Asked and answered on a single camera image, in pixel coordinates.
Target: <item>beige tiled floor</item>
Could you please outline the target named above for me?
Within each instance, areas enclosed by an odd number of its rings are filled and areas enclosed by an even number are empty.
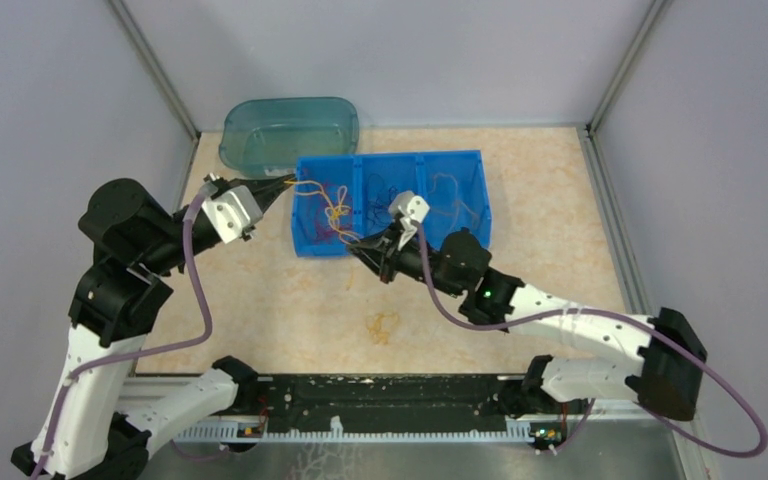
[[[205,134],[185,198],[219,161]],[[373,129],[360,152],[480,149],[493,208],[492,265],[571,300],[622,310],[622,299],[584,158],[571,128]],[[205,344],[140,361],[140,372],[200,372],[234,355],[262,373],[522,372],[540,354],[581,356],[548,340],[480,333],[447,323],[412,280],[384,285],[357,260],[297,258],[285,194],[250,242],[197,258],[215,319]],[[186,277],[147,346],[201,332]],[[455,299],[444,299],[456,309]]]

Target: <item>translucent teal container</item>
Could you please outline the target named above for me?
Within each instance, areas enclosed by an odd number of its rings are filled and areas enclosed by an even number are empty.
[[[354,153],[358,135],[357,110],[343,98],[251,100],[225,118],[219,158],[248,178],[279,177],[299,157]]]

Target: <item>white wall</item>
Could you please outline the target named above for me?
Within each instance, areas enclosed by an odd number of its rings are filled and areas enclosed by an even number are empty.
[[[188,151],[104,2],[0,1],[0,479],[54,394],[89,196],[131,176],[169,207]]]
[[[128,0],[201,130],[337,95],[362,125],[590,120],[651,0]]]
[[[599,138],[654,304],[687,314],[768,426],[768,2],[675,2]],[[714,441],[754,445],[711,382],[701,405]],[[720,461],[768,478],[768,453]]]

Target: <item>metal frame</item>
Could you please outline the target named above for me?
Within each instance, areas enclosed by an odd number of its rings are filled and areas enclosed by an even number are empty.
[[[637,260],[632,250],[631,242],[605,162],[605,154],[599,141],[599,131],[605,123],[611,109],[622,95],[622,90],[628,83],[640,58],[649,44],[655,27],[664,18],[672,0],[653,0],[637,34],[623,56],[608,89],[602,96],[591,121],[579,128],[578,136],[581,150],[584,153],[593,193],[599,206],[599,214],[608,239],[608,247],[617,271],[620,290],[626,308],[634,313],[651,313],[652,305],[643,287],[643,279]],[[692,422],[684,425],[690,433],[701,439],[708,435],[702,421],[697,416]],[[676,451],[678,452],[684,475],[688,479],[704,478],[718,480],[719,464],[714,455],[700,446],[673,433]]]
[[[193,160],[195,159],[198,149],[198,141],[201,132],[196,128],[192,117],[173,87],[169,77],[164,72],[160,62],[139,28],[139,25],[125,5],[124,0],[107,0],[106,3],[120,23],[123,32],[134,47],[134,50],[145,66],[146,71],[155,82],[158,91],[163,96],[169,109],[193,141],[190,161],[182,176],[182,183],[179,189],[180,195],[177,204],[180,205],[183,201],[187,178],[189,177],[189,172],[192,168]],[[617,271],[623,300],[626,308],[633,313],[651,312],[651,305],[643,286],[642,277],[631,243],[628,239],[628,232],[626,231],[616,194],[612,186],[610,174],[605,163],[605,156],[602,152],[598,133],[604,125],[614,104],[621,96],[622,90],[628,82],[628,79],[631,77],[634,67],[642,57],[645,47],[651,39],[654,28],[664,17],[664,14],[672,3],[672,0],[652,1],[637,34],[623,56],[623,59],[608,88],[603,94],[592,119],[585,125],[573,125],[578,132],[579,140],[581,142],[585,164],[605,228],[605,234],[608,239],[611,257]],[[550,126],[569,126],[569,124],[553,124]],[[191,377],[186,376],[142,376],[131,378],[125,383],[122,395],[119,398],[120,406],[142,404],[146,401],[150,401],[152,398],[162,397],[164,392],[175,388],[176,386],[180,386],[189,380],[191,380]],[[647,416],[648,415],[642,410],[629,402],[597,402],[596,410],[594,411],[594,419],[604,420],[638,420]],[[527,420],[534,421],[540,420],[540,418],[535,417]],[[691,433],[700,438],[707,437],[707,435],[705,435],[704,426],[698,419],[690,422],[686,428],[689,428]],[[713,458],[713,455],[710,452],[701,449],[677,434],[674,434],[673,437],[686,478],[707,478],[708,480],[717,480],[720,478],[716,459]]]
[[[640,57],[643,56],[643,51],[649,43],[652,32],[664,17],[664,14],[672,3],[673,0],[653,0],[652,4],[649,5],[649,10],[646,12],[643,23],[637,30],[634,40],[632,40],[631,45],[623,56],[619,68],[617,68],[616,73],[614,73],[614,77],[608,85],[608,89],[605,90],[605,93],[602,95],[602,100],[599,101],[599,106],[596,107],[596,111],[593,113],[593,118],[590,120],[588,129],[594,135],[599,132],[602,124],[605,122],[608,112],[610,112],[611,108],[616,103],[622,93],[623,87],[631,77],[631,72],[634,70]]]
[[[122,27],[122,31],[125,33],[128,41],[134,47],[134,52],[139,57],[140,62],[146,68],[155,86],[157,86],[157,90],[160,92],[169,110],[181,122],[181,126],[187,132],[187,135],[190,136],[190,139],[193,142],[198,142],[201,132],[198,131],[195,123],[193,123],[190,112],[187,111],[187,107],[184,106],[184,102],[172,86],[172,82],[169,81],[166,72],[163,71],[163,67],[157,60],[157,56],[151,49],[136,20],[134,20],[133,15],[131,15],[131,11],[128,10],[123,0],[107,0],[106,3]]]

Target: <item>yellow string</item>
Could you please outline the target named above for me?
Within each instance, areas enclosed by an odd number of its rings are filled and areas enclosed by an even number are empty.
[[[331,230],[337,232],[337,238],[346,245],[352,241],[360,240],[360,236],[357,233],[351,230],[343,230],[343,227],[340,226],[340,218],[352,213],[352,208],[343,204],[343,202],[346,200],[346,196],[349,194],[348,187],[345,185],[340,185],[340,187],[337,188],[337,205],[334,205],[334,203],[331,201],[331,197],[329,197],[328,193],[325,192],[325,187],[323,187],[322,184],[317,181],[301,180],[295,182],[292,180],[287,180],[286,183],[295,185],[297,187],[299,185],[315,185],[319,187],[319,190],[314,190],[312,192],[300,192],[298,188],[296,188],[294,193],[300,197],[322,195],[322,198],[325,199],[325,203],[328,204],[328,206],[325,207],[325,217],[328,218],[328,226],[331,228]]]

